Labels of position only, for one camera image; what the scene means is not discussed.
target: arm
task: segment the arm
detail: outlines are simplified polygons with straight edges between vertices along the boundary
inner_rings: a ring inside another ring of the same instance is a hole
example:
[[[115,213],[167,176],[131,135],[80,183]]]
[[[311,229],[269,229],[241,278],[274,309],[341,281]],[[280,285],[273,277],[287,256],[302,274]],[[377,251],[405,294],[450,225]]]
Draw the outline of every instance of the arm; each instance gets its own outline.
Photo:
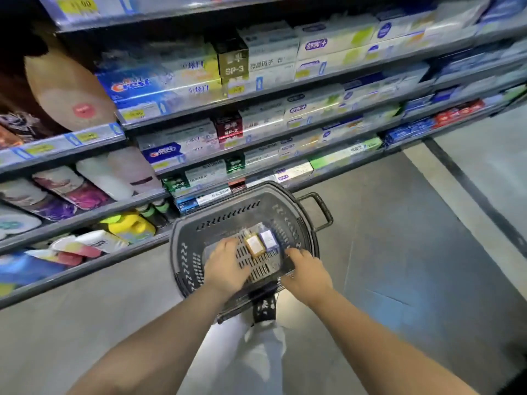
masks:
[[[221,240],[205,264],[205,283],[112,348],[68,395],[177,393],[216,315],[250,274],[236,263],[237,243]]]
[[[457,376],[371,320],[333,289],[319,258],[289,249],[282,284],[322,320],[370,395],[477,395]]]

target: white bottle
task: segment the white bottle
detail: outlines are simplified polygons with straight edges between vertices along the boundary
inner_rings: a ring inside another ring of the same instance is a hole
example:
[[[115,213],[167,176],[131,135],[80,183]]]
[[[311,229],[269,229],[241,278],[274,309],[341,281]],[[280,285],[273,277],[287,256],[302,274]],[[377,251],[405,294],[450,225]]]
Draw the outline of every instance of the white bottle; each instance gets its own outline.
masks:
[[[110,152],[108,162],[114,173],[125,179],[138,193],[163,188],[154,169],[136,147],[126,147]]]
[[[80,174],[116,201],[129,199],[133,195],[132,186],[113,173],[106,155],[79,160],[75,167]]]
[[[15,208],[0,205],[0,230],[5,234],[19,234],[39,227],[39,218],[17,211]]]
[[[80,235],[75,240],[81,244],[93,246],[108,254],[122,250],[122,248],[126,248],[129,244],[128,241],[120,239],[116,235],[104,230],[96,230]]]

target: person's right hand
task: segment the person's right hand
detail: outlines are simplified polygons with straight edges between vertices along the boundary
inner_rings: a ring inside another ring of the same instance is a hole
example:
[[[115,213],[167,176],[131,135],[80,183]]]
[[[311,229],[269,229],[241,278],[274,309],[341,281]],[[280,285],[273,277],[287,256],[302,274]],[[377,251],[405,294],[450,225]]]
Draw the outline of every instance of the person's right hand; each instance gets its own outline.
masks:
[[[295,264],[295,275],[282,276],[282,285],[300,302],[313,308],[333,291],[331,277],[322,261],[308,251],[288,248],[286,254]]]

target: detergent bottle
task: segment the detergent bottle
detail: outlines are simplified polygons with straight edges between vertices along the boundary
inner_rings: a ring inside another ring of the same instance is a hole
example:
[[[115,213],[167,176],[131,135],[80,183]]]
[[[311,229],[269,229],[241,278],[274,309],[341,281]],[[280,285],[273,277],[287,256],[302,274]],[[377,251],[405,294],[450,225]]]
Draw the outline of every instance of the detergent bottle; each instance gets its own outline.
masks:
[[[107,223],[109,232],[132,244],[155,235],[155,227],[137,213],[122,213],[101,223]]]

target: leg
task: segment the leg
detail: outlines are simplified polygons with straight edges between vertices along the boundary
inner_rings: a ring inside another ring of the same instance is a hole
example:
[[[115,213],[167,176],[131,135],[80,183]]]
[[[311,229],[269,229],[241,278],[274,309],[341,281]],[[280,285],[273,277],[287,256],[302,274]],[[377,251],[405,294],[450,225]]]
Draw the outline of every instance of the leg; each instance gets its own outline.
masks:
[[[254,305],[255,324],[238,345],[236,356],[211,393],[281,395],[285,335],[276,324],[274,297]]]

